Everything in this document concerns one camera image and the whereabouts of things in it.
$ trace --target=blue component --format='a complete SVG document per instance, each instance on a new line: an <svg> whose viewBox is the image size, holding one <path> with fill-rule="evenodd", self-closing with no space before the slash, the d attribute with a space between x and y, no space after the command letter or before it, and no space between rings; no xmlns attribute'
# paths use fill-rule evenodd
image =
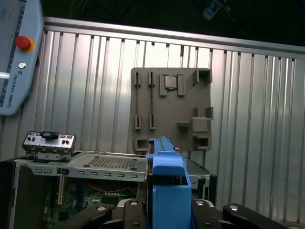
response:
<svg viewBox="0 0 305 229"><path fill-rule="evenodd" d="M152 175L184 177L186 184L163 186L152 189L152 228L190 229L192 217L192 186L183 158L176 153L166 137L151 138L154 154L146 157L152 160Z"/></svg>
<svg viewBox="0 0 305 229"><path fill-rule="evenodd" d="M152 174L156 176L183 177L184 162L181 156L155 155Z"/></svg>
<svg viewBox="0 0 305 229"><path fill-rule="evenodd" d="M51 134L50 134L50 133L48 133L48 132L45 132L45 133L43 133L43 136L45 136L45 137L50 137L50 136L51 136Z"/></svg>

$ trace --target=blue plastic part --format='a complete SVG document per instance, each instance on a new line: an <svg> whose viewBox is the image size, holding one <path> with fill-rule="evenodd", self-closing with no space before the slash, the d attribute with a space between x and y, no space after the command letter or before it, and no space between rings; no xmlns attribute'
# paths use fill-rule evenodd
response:
<svg viewBox="0 0 305 229"><path fill-rule="evenodd" d="M152 161L152 174L156 176L183 177L183 164L181 156L155 155Z"/></svg>
<svg viewBox="0 0 305 229"><path fill-rule="evenodd" d="M152 189L152 228L190 229L192 218L192 185L183 158L166 137L151 138L154 154L152 175L184 177L185 185L156 185Z"/></svg>
<svg viewBox="0 0 305 229"><path fill-rule="evenodd" d="M183 158L176 153L171 141L166 137L151 138L154 154L146 157L152 159L152 174L156 176L183 177Z"/></svg>
<svg viewBox="0 0 305 229"><path fill-rule="evenodd" d="M5 93L3 106L0 107L0 115L13 115L17 112L29 93L33 79L34 69L37 62L38 52L43 33L43 16L39 0L27 0L23 3L20 17L22 22L17 25L15 36L31 38L35 47L31 52L22 52L20 49L12 48L12 60L8 67L10 77L6 82L5 91L0 88L0 93ZM20 69L18 64L24 62L26 67Z"/></svg>
<svg viewBox="0 0 305 229"><path fill-rule="evenodd" d="M190 229L192 186L185 169L187 185L153 186L152 228Z"/></svg>

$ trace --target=gray tab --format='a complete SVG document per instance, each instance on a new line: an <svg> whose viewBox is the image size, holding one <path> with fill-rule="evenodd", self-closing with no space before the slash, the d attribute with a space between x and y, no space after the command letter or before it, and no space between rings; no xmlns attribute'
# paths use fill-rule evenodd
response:
<svg viewBox="0 0 305 229"><path fill-rule="evenodd" d="M134 86L136 87L138 85L138 87L141 86L141 76L140 73L136 72L134 74Z"/></svg>
<svg viewBox="0 0 305 229"><path fill-rule="evenodd" d="M134 129L135 130L142 130L142 117L135 115L134 116Z"/></svg>
<svg viewBox="0 0 305 229"><path fill-rule="evenodd" d="M153 114L149 115L149 129L150 130L156 129L156 117Z"/></svg>
<svg viewBox="0 0 305 229"><path fill-rule="evenodd" d="M182 74L178 75L178 95L185 95L185 78Z"/></svg>
<svg viewBox="0 0 305 229"><path fill-rule="evenodd" d="M199 117L200 116L199 112L200 112L199 107L193 108L193 116L194 117Z"/></svg>
<svg viewBox="0 0 305 229"><path fill-rule="evenodd" d="M167 90L165 89L165 75L160 74L160 96L166 96L167 95Z"/></svg>

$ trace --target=motherboard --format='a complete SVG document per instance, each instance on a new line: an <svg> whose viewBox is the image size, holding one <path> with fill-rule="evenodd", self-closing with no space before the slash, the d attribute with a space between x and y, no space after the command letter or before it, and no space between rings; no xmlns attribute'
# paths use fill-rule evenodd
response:
<svg viewBox="0 0 305 229"><path fill-rule="evenodd" d="M44 207L44 228L57 228L92 204L116 206L120 200L136 198L136 194L136 182L50 177Z"/></svg>

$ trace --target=black cable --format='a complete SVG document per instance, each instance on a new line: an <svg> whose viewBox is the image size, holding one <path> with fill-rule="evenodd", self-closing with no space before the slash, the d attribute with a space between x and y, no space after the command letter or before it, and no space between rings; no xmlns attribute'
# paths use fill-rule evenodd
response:
<svg viewBox="0 0 305 229"><path fill-rule="evenodd" d="M126 17L127 13L129 12L129 10L131 9L132 5L134 4L135 0L130 0L129 4L127 5L126 9L124 10L123 14L121 15L120 19L119 19L119 23L122 23L122 21L124 20L124 18Z"/></svg>
<svg viewBox="0 0 305 229"><path fill-rule="evenodd" d="M110 10L102 6L93 6L84 10L84 12L80 15L80 17L93 16L99 18L101 15L100 10L107 13L107 16L111 18L112 21L115 20L115 15Z"/></svg>
<svg viewBox="0 0 305 229"><path fill-rule="evenodd" d="M230 8L228 10L229 13L231 13L238 21L234 21L234 23L240 27L240 28L243 28L245 31L247 31L248 33L250 34L267 34L267 33L271 33L274 31L274 29L276 28L276 25L278 23L278 20L280 18L284 18L284 17L287 17L289 16L290 14L293 14L295 13L296 11L298 11L300 9L300 7L286 13L286 14L283 14L283 15L280 15L279 16L279 13L280 13L280 10L282 8L282 6L285 4L287 0L283 0L282 3L280 4L279 8L278 8L278 11L277 11L277 17L273 18L273 19L270 19L270 20L264 20L264 21L259 21L259 22L252 22L252 21L248 21L248 22L245 22L243 20L241 20ZM249 25L255 25L256 27L259 25L259 24L262 24L262 23L268 23L268 22L274 22L272 28L270 30L266 30L266 31L251 31L249 29L247 29L247 27L249 27Z"/></svg>

